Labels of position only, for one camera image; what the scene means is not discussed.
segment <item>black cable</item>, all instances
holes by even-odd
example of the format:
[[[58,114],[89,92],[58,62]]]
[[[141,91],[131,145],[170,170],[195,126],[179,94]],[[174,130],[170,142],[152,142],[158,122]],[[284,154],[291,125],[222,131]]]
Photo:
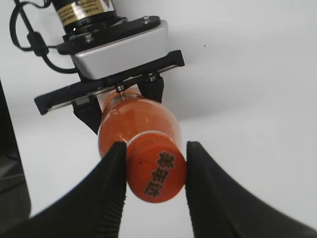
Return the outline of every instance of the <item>black cable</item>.
[[[14,2],[15,2],[15,5],[20,4],[19,0],[14,0]],[[29,19],[27,18],[26,14],[25,14],[25,11],[23,9],[21,9],[20,15],[21,15],[22,20],[24,21],[24,24],[25,24],[26,28],[28,29],[28,31],[29,32],[34,32],[32,26],[31,26],[31,23],[30,23]]]
[[[19,16],[19,14],[21,13],[21,11],[23,10],[23,7],[27,4],[31,4],[33,6],[35,6],[36,8],[47,8],[51,5],[51,0],[49,1],[44,1],[44,5],[43,6],[40,6],[40,5],[37,5],[33,2],[30,2],[30,1],[24,1],[24,2],[19,2],[18,0],[15,0],[14,1],[15,3],[18,3],[16,4],[13,12],[12,12],[12,15],[11,15],[11,18],[10,18],[10,23],[9,23],[9,29],[10,29],[10,36],[11,36],[11,39],[12,39],[12,42],[15,46],[17,46],[19,49],[23,50],[23,51],[26,51],[26,52],[29,52],[29,51],[33,51],[33,48],[32,47],[22,47],[18,41],[18,38],[17,38],[17,35],[16,35],[16,21],[17,21],[17,18]],[[21,15],[22,16],[22,19],[23,21],[25,19],[27,19],[25,13],[24,15]],[[28,25],[30,25],[30,29],[28,28],[29,32],[32,33],[34,32],[29,20],[27,19],[27,21],[25,22],[25,25],[28,27]]]
[[[56,72],[59,73],[65,73],[65,74],[72,74],[72,73],[77,73],[76,68],[71,68],[71,69],[64,69],[60,68],[56,65],[54,65],[48,58],[47,54],[49,53],[49,48],[55,49],[57,46],[47,46],[39,32],[35,32],[31,26],[31,23],[29,22],[23,7],[27,4],[31,4],[35,6],[36,8],[47,8],[51,5],[52,0],[44,0],[44,5],[40,6],[36,3],[30,2],[30,1],[24,1],[20,2],[19,0],[14,0],[16,6],[12,12],[11,18],[10,18],[10,24],[9,24],[9,29],[10,29],[10,36],[12,39],[12,42],[15,46],[17,46],[19,49],[25,51],[25,52],[30,52],[34,51],[35,55],[41,56],[44,60],[44,62],[50,67],[51,69],[55,70]],[[18,41],[17,35],[16,35],[16,21],[19,16],[19,14],[22,17],[22,20],[24,21],[29,34],[27,36],[31,47],[22,47]]]
[[[65,74],[72,74],[72,73],[78,72],[76,68],[64,69],[64,68],[57,67],[50,61],[47,55],[42,56],[42,58],[44,62],[47,64],[47,66],[50,67],[52,70],[55,70],[56,72],[65,73]]]

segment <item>white background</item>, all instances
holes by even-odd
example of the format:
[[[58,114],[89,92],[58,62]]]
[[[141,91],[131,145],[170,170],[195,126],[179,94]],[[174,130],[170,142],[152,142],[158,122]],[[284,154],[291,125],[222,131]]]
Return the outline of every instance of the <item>white background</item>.
[[[37,214],[98,163],[96,136],[68,107],[41,117],[33,99],[78,81],[16,49],[0,9],[0,77]],[[163,103],[178,117],[185,142],[200,141],[249,191],[317,228],[317,1],[116,0],[129,19],[169,22],[171,49],[186,67],[164,74]],[[47,43],[63,30],[53,7],[26,7]],[[18,24],[26,44],[26,31]],[[59,66],[72,67],[52,51]],[[160,205],[127,193],[120,237],[192,237],[185,193]]]

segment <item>bottle label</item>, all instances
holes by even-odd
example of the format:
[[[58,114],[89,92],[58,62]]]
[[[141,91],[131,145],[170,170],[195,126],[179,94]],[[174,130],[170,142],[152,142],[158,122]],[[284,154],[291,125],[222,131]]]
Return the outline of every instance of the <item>bottle label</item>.
[[[109,11],[114,11],[112,0],[76,0],[60,8],[57,13],[63,26],[66,26],[85,17]]]
[[[152,172],[152,180],[144,190],[145,195],[157,197],[164,188],[165,180],[175,167],[175,157],[167,151],[161,151],[157,159],[157,168]]]

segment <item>black mounting plate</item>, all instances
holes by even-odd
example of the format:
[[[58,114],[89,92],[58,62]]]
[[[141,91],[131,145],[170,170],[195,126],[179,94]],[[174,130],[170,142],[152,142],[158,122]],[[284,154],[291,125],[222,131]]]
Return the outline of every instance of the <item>black mounting plate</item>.
[[[76,100],[95,96],[108,89],[112,89],[115,85],[122,83],[125,80],[127,83],[133,82],[134,84],[137,84],[140,83],[139,80],[142,80],[142,75],[148,75],[156,71],[163,72],[172,67],[182,67],[184,65],[182,52],[180,50],[172,51],[167,56],[155,61],[99,80],[78,82],[39,96],[35,98],[34,101],[41,115],[45,115],[54,108],[67,106]]]

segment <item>plastic bottle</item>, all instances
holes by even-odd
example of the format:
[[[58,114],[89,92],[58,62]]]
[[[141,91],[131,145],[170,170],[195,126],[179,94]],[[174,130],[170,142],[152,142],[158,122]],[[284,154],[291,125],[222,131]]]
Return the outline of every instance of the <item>plastic bottle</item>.
[[[159,203],[179,193],[186,179],[181,131],[162,104],[131,91],[108,97],[99,129],[101,157],[116,141],[127,143],[127,180],[139,198]]]

